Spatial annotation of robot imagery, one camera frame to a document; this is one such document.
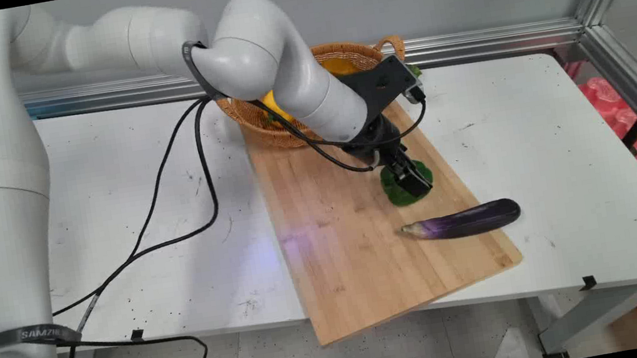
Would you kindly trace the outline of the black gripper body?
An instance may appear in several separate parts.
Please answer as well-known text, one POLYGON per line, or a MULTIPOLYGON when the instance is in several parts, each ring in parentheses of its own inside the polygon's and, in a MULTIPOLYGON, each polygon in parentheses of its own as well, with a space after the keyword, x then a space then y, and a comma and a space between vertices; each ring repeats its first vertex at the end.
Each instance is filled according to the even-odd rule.
POLYGON ((413 169, 413 161, 406 154, 401 132, 384 115, 378 115, 345 145, 344 152, 372 168, 387 167, 393 171, 413 169))

